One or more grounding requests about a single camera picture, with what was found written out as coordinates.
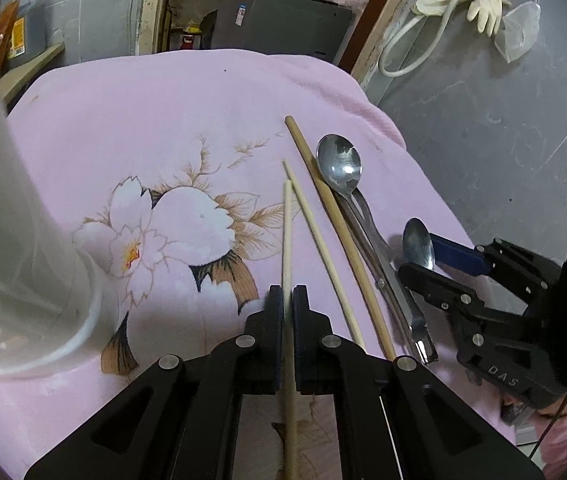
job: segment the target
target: sticker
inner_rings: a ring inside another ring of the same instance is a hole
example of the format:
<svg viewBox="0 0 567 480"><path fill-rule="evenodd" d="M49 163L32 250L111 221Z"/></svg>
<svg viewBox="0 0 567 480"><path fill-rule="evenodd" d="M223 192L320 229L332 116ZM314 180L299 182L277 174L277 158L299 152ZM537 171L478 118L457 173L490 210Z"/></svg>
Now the sticker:
<svg viewBox="0 0 567 480"><path fill-rule="evenodd" d="M14 59L25 52L25 18L14 22L7 59Z"/></svg>
<svg viewBox="0 0 567 480"><path fill-rule="evenodd" d="M241 24L243 23L243 19L244 19L245 15L246 15L246 6L240 5L239 6L239 12L237 12L237 14L236 14L236 21L235 21L235 23L239 27L241 27Z"/></svg>

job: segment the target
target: metal tongs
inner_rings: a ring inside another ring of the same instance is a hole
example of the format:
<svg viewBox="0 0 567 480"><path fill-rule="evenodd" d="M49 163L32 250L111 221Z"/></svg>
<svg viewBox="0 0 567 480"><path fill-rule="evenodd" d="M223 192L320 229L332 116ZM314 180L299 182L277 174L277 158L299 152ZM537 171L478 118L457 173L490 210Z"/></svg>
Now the metal tongs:
<svg viewBox="0 0 567 480"><path fill-rule="evenodd" d="M411 354L424 365L437 361L439 356L430 338L425 316L412 293L397 278L397 272L391 264L390 246L379 233L365 197L359 189L353 191L353 199L361 209L357 211L338 193L335 193L335 196L359 252L370 269L381 296L398 322L401 335Z"/></svg>

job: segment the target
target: yellow label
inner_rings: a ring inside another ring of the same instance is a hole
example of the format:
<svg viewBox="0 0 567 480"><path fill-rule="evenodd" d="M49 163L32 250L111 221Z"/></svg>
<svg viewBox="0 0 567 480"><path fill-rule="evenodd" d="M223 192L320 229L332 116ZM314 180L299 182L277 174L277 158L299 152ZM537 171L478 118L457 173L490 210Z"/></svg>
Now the yellow label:
<svg viewBox="0 0 567 480"><path fill-rule="evenodd" d="M19 18L14 22L12 36L10 37L10 48L7 59L13 59L25 52L25 18Z"/></svg>

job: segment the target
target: chopstick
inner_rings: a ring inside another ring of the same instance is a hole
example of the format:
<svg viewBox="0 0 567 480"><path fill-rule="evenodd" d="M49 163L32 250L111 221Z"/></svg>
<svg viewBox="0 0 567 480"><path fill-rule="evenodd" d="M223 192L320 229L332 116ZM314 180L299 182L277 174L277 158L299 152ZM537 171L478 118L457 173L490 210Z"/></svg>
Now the chopstick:
<svg viewBox="0 0 567 480"><path fill-rule="evenodd" d="M359 327L359 322L357 321L357 318L355 316L355 311L353 311L353 308L350 305L350 301L348 301L348 297L345 293L345 288L343 288L343 284L339 279L337 268L335 267L335 263L330 256L330 250L327 248L326 241L321 235L321 230L319 229L317 220L315 219L312 209L310 208L310 203L308 203L308 199L306 199L306 196L303 194L303 190L301 189L299 181L297 180L297 176L294 174L294 171L292 171L292 168L285 160L283 161L283 165L285 167L286 173L288 173L288 178L292 181L292 187L294 187L294 192L297 195L297 199L299 200L301 210L306 217L306 222L308 222L310 232L312 233L312 237L317 244L317 248L319 248L319 254L321 254L321 259L323 259L328 276L330 276L332 285L335 288L337 298L339 298L339 303L341 303L341 309L343 311L343 316L345 317L345 322L347 323L348 329L350 330L350 335L352 336L353 341L365 350L365 341L363 339L363 334L361 333L361 328Z"/></svg>
<svg viewBox="0 0 567 480"><path fill-rule="evenodd" d="M284 345L284 412L285 445L284 473L287 480L297 480L297 385L294 378L294 330L292 327L292 183L283 187L283 254L281 288L283 289L283 345Z"/></svg>
<svg viewBox="0 0 567 480"><path fill-rule="evenodd" d="M386 325L383 313L381 312L381 307L379 306L379 302L377 301L377 296L374 293L372 283L370 282L368 274L365 271L365 266L361 261L361 256L359 255L359 251L357 250L353 236L348 228L348 224L346 224L345 219L343 218L343 214L341 213L341 210L337 205L337 200L335 200L335 196L332 194L332 190L330 190L328 185L321 178L319 170L316 166L315 158L312 155L310 147L308 146L306 139L303 137L303 134L297 126L294 118L292 118L291 116L286 117L285 123L286 126L288 126L290 133L292 134L294 142L297 144L297 148L299 150L299 153L301 154L301 157L306 163L306 167L308 168L310 176L312 177L315 187L317 188L317 192L321 197L321 202L323 202L332 225L334 226L335 231L339 236L339 240L341 240L341 245L345 250L345 255L347 256L350 267L355 274L355 279L357 280L359 288L361 289L363 300L368 308L368 312L370 313L372 324L377 331L379 344L381 345L383 354L385 355L386 359L394 361L394 359L396 359L397 357L397 354L395 352L395 346L390 336L390 330L388 330L388 327Z"/></svg>

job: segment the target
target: white hose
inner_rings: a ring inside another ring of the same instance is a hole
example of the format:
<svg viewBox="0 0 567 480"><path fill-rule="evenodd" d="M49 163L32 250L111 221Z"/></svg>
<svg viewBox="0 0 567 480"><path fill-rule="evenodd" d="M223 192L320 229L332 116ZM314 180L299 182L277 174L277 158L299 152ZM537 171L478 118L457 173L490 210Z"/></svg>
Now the white hose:
<svg viewBox="0 0 567 480"><path fill-rule="evenodd" d="M391 38L391 40L388 42L386 47L383 49L383 52L381 53L381 57L379 57L379 71L384 76L387 76L387 77L399 77L400 75L406 75L407 73L412 72L412 70L416 69L423 61L428 59L428 56L430 56L430 54L432 54L433 50L435 49L435 47L439 43L439 40L441 40L441 37L443 35L443 31L445 30L446 26L448 25L448 21L450 20L450 16L452 15L452 11L455 9L458 2L459 2L459 0L450 0L450 3L446 7L445 12L443 13L443 16L441 17L441 25L439 25L439 30L437 31L437 35L435 36L435 40L430 44L430 46L425 50L425 52L421 56L419 56L419 58L415 62L410 63L405 68L402 68L401 70L397 70L396 72L388 72L388 70L386 70L385 67L386 67L386 64L387 64L388 56L390 55L390 50L399 42L399 40L401 38L403 38L403 36L406 34L406 32L408 30L410 30L417 23L419 23L421 20L423 20L425 18L425 16L423 14L419 15L419 16L415 16L415 17L412 18L412 20L407 22L406 25L404 25L404 27L402 27L401 30Z"/></svg>

